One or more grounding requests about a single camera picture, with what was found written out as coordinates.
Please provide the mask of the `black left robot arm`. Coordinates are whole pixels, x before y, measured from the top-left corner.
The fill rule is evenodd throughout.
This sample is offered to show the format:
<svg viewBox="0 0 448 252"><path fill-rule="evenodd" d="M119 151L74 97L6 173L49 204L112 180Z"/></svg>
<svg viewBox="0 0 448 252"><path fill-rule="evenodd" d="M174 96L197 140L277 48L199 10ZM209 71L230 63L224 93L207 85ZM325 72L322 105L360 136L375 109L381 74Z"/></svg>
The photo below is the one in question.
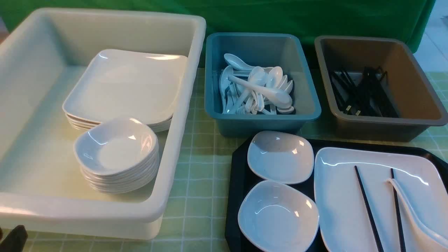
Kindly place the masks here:
<svg viewBox="0 0 448 252"><path fill-rule="evenodd" d="M0 244L1 252L22 252L28 239L24 225L18 225L8 233Z"/></svg>

